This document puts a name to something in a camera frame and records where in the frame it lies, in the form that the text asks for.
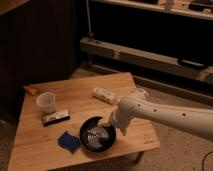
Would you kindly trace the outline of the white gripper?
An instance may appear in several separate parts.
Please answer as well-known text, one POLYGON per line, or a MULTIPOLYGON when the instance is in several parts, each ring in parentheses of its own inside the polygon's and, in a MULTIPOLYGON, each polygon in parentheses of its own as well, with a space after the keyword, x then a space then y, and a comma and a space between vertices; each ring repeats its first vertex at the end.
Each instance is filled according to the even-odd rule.
POLYGON ((108 123, 115 128, 118 128, 123 136, 126 135, 128 119, 124 116, 119 109, 113 111, 108 119, 108 123))

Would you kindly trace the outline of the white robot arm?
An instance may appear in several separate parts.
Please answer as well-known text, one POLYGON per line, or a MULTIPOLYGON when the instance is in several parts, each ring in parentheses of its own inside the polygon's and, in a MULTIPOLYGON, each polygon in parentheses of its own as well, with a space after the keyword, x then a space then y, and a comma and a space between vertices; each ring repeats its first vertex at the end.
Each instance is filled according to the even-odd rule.
POLYGON ((108 122, 126 135, 134 118, 148 119, 213 141, 213 110, 149 102, 148 93, 135 89, 122 98, 108 122))

